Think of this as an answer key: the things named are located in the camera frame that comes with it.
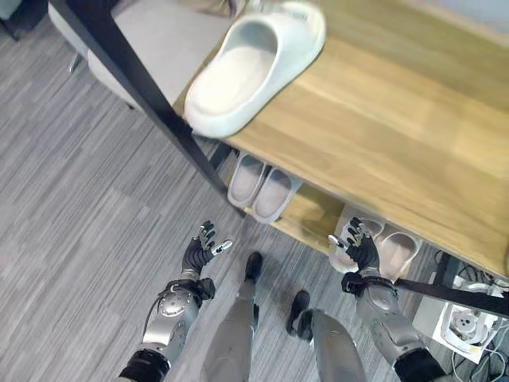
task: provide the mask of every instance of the black foot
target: black foot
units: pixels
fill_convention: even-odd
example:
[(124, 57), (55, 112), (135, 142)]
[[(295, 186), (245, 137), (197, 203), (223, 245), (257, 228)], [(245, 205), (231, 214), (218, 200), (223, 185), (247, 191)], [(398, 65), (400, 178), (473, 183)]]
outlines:
[(262, 273), (263, 257), (258, 252), (253, 252), (246, 264), (246, 278), (245, 280), (251, 280), (256, 283)]
[(292, 310), (289, 312), (288, 320), (286, 321), (286, 332), (290, 336), (295, 336), (297, 334), (295, 328), (293, 327), (293, 324), (295, 320), (298, 319), (299, 314), (301, 314), (302, 311), (309, 308), (309, 301), (310, 301), (309, 293), (305, 290), (301, 290), (292, 302)]

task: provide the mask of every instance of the floor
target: floor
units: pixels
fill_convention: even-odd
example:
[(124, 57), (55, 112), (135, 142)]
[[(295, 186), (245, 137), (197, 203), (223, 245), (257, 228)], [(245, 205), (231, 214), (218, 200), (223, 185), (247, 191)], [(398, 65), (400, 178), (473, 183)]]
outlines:
[[(301, 288), (359, 346), (369, 380), (396, 375), (340, 291), (325, 256), (275, 229), (241, 219), (141, 112), (81, 65), (45, 18), (20, 43), (0, 35), (0, 375), (2, 381), (105, 381), (140, 340), (154, 296), (178, 276), (198, 225), (235, 246), (204, 271), (216, 299), (200, 311), (168, 381), (194, 381), (253, 250), (266, 262), (252, 381), (318, 381), (311, 348), (283, 323)], [(202, 142), (210, 153), (214, 145)], [(428, 279), (433, 248), (410, 277)], [(402, 293), (411, 317), (419, 299)], [(451, 369), (451, 353), (430, 344)]]

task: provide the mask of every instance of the wooden shelf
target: wooden shelf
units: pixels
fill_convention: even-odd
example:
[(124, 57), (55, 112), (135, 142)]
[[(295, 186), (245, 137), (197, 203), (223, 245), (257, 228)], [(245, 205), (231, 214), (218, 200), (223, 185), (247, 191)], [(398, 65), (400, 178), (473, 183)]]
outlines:
[(286, 235), (328, 255), (327, 235), (334, 233), (344, 203), (335, 197), (303, 184), (271, 225)]
[(320, 4), (320, 56), (225, 140), (308, 184), (273, 226), (327, 253), (338, 197), (509, 277), (507, 48), (395, 0)]

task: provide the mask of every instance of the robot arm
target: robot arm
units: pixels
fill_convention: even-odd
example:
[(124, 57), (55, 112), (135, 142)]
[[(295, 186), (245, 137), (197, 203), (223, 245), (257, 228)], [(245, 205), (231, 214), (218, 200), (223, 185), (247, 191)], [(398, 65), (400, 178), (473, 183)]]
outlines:
[(352, 238), (347, 243), (335, 236), (330, 238), (339, 247), (347, 248), (346, 253), (359, 265), (359, 272), (344, 276), (343, 290), (356, 296), (357, 314), (401, 381), (438, 380), (445, 373), (399, 309), (392, 283), (381, 277), (379, 253), (369, 231), (356, 218), (350, 225)]
[(142, 343), (120, 373), (118, 382), (162, 381), (184, 348), (191, 325), (204, 300), (214, 298), (216, 288), (211, 279), (200, 279), (203, 266), (231, 247), (230, 240), (215, 246), (210, 221), (200, 227), (191, 239), (182, 259), (178, 280), (168, 283), (158, 294), (149, 312), (156, 308), (154, 319), (145, 327)]

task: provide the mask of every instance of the chair cushion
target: chair cushion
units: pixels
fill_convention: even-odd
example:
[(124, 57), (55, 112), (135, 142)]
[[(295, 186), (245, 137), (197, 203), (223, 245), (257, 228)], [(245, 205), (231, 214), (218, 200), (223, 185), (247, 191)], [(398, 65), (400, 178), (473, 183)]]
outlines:
[(88, 47), (51, 3), (49, 3), (48, 15), (52, 23), (60, 31), (60, 33), (62, 33), (62, 36), (67, 39), (69, 44), (71, 44), (81, 56), (87, 58)]
[[(197, 13), (180, 6), (177, 0), (137, 0), (122, 5), (114, 18), (170, 104), (233, 21)], [(137, 106), (90, 50), (88, 65), (101, 82)]]

